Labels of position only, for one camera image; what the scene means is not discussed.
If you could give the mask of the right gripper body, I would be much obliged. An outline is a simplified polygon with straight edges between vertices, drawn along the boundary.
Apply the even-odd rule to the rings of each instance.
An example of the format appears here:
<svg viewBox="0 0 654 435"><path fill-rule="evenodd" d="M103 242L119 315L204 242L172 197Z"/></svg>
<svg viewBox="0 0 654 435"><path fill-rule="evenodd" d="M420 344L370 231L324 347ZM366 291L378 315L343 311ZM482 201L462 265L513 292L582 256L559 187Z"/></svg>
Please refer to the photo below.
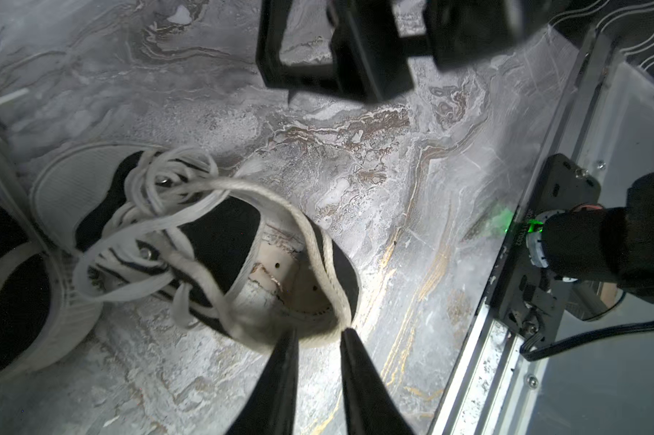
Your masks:
<svg viewBox="0 0 654 435"><path fill-rule="evenodd" d="M408 61L429 57L441 72L473 63L528 39L564 11L566 1L428 1L424 30L401 36L392 2L332 1L334 79L330 92L381 103L413 89Z"/></svg>

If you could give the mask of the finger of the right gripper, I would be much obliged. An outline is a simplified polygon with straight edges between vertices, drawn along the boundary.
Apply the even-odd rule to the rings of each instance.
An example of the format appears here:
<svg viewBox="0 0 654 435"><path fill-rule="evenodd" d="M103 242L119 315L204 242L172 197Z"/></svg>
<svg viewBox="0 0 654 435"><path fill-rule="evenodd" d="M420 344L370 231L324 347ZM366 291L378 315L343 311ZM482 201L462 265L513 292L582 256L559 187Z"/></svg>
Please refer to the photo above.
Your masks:
<svg viewBox="0 0 654 435"><path fill-rule="evenodd" d="M265 86L292 92L342 92L334 65L287 65L280 51L293 2L262 2L256 44L256 65Z"/></svg>

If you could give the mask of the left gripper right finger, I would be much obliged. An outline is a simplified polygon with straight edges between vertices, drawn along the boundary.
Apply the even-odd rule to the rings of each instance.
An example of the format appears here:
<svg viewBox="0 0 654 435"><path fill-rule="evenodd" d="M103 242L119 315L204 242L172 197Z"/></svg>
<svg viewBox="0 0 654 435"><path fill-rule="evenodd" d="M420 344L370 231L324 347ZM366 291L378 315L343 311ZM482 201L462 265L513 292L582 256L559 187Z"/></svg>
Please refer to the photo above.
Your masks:
<svg viewBox="0 0 654 435"><path fill-rule="evenodd" d="M354 329L342 332L340 351L348 433L412 434Z"/></svg>

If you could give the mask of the black canvas sneaker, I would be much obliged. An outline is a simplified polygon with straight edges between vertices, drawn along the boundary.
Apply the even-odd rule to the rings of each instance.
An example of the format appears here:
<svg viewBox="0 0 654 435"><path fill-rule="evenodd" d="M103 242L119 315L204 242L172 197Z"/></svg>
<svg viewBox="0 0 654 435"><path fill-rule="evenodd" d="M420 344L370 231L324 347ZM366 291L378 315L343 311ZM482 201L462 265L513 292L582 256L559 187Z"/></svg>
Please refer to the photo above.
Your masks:
<svg viewBox="0 0 654 435"><path fill-rule="evenodd" d="M99 320L102 305L73 288L74 266L33 222L0 152L0 382L58 362Z"/></svg>
<svg viewBox="0 0 654 435"><path fill-rule="evenodd" d="M44 168L30 201L92 302L161 297L177 326L258 353L287 331L330 344L356 315L360 279L329 234L272 190L222 176L202 148L83 145Z"/></svg>

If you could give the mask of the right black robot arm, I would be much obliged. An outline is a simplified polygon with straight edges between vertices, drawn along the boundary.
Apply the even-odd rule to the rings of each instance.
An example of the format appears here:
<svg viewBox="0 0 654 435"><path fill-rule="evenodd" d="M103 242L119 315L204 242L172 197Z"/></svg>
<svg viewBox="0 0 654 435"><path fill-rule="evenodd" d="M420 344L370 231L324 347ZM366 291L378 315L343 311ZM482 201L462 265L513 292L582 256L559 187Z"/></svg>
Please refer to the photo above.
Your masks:
<svg viewBox="0 0 654 435"><path fill-rule="evenodd" d="M425 32L401 36L387 1L331 1L332 60L287 65L280 51L292 5L265 1L256 62L266 86L313 92L359 103L383 103L412 90L412 57L429 56L441 71L473 63L518 44L547 21L548 1L430 1ZM654 173L636 181L622 208L562 202L550 208L550 157L532 191L528 215L512 228L516 237L499 288L507 292L521 254L543 277L613 283L654 305Z"/></svg>

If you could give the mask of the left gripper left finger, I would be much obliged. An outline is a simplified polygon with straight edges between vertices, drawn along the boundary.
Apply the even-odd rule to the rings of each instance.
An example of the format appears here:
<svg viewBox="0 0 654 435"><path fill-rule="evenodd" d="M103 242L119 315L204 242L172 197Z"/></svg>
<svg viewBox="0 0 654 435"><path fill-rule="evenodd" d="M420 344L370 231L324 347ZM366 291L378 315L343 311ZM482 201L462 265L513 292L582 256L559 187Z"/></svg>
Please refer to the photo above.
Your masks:
<svg viewBox="0 0 654 435"><path fill-rule="evenodd" d="M294 433L299 342L296 331L282 334L245 407L227 434Z"/></svg>

